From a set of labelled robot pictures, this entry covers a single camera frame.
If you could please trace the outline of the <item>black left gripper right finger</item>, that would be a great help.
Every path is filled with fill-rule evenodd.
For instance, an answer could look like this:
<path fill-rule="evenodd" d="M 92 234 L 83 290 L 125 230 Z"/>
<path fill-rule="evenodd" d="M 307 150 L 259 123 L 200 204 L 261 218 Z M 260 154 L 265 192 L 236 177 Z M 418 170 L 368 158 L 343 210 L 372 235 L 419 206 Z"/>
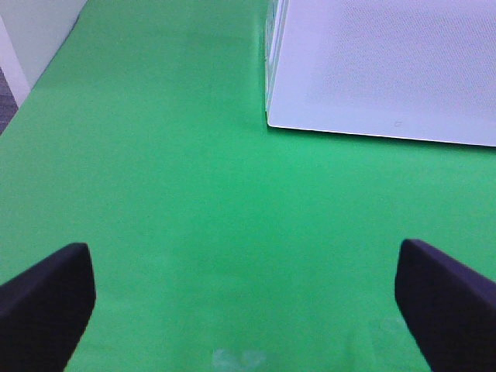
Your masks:
<path fill-rule="evenodd" d="M 493 281 L 420 239 L 406 239 L 394 298 L 431 370 L 495 369 Z"/>

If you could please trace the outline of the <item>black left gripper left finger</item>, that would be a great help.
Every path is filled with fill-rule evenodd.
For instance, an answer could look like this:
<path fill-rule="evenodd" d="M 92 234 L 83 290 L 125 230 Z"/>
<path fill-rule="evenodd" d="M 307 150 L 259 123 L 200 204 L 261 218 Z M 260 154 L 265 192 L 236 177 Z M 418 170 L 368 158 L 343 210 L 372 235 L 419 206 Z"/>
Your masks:
<path fill-rule="evenodd" d="M 71 243 L 2 284 L 1 369 L 64 370 L 95 301 L 85 243 Z"/>

